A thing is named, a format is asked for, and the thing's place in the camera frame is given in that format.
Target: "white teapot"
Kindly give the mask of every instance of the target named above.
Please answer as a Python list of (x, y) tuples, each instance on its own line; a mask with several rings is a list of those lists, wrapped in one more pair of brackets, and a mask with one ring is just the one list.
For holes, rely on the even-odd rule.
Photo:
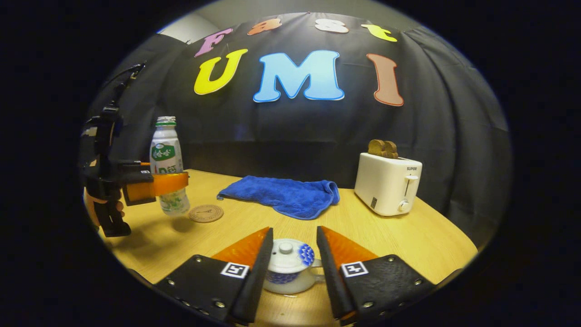
[(325, 281), (324, 275), (316, 275), (311, 269), (321, 267), (313, 249), (294, 239), (276, 239), (264, 280), (264, 288), (274, 293), (293, 294), (309, 289), (315, 283)]

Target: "plastic bottle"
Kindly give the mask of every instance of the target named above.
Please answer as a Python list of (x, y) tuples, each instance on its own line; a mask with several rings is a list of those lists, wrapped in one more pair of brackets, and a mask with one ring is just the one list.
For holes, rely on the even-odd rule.
[[(181, 173), (184, 171), (182, 163), (180, 141), (175, 132), (175, 117), (158, 117), (155, 123), (149, 151), (151, 172), (156, 174)], [(189, 211), (189, 200), (185, 189), (163, 194), (159, 197), (163, 212), (168, 216), (182, 216)]]

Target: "white toaster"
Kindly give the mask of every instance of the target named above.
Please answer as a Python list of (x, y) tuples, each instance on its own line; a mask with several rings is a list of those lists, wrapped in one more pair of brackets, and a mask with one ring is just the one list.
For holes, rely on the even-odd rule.
[(362, 153), (355, 193), (377, 214), (406, 214), (414, 205), (421, 174), (422, 163), (419, 161)]

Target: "black curtain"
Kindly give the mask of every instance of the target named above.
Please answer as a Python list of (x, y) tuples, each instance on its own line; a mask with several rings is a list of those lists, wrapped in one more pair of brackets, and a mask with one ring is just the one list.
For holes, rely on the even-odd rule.
[[(255, 24), (273, 18), (282, 26), (247, 35)], [(318, 30), (319, 18), (340, 20), (349, 32)], [(153, 36), (112, 73), (148, 60), (120, 102), (125, 126), (112, 158), (147, 161), (155, 119), (173, 115), (185, 168), (240, 177), (327, 179), (353, 188), (359, 153), (374, 138), (390, 140), (401, 157), (423, 163), (417, 196), (481, 248), (506, 209), (512, 176), (508, 127), (493, 90), (466, 58), (427, 28), (381, 26), (397, 39), (389, 42), (362, 24), (372, 23), (326, 13), (264, 17), (233, 26), (213, 50), (197, 58), (204, 39), (186, 45)], [(214, 80), (224, 71), (225, 56), (238, 49), (248, 52), (232, 80), (216, 92), (194, 93), (199, 66), (221, 57), (210, 76)], [(305, 98), (307, 79), (294, 99), (277, 83), (279, 100), (252, 100), (262, 78), (260, 57), (284, 52), (299, 65), (315, 50), (340, 53), (335, 66), (344, 99)], [(397, 63), (402, 106), (374, 98), (377, 75), (366, 54)], [(89, 114), (106, 105), (115, 84), (97, 96)]]

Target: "toaster knob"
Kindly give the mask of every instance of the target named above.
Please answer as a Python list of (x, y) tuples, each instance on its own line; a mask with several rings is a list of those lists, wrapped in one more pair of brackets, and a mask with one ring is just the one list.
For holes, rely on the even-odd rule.
[(399, 205), (399, 207), (397, 207), (397, 209), (399, 211), (405, 211), (409, 206), (410, 206), (410, 203), (408, 201), (402, 201), (402, 202), (400, 202), (400, 205)]

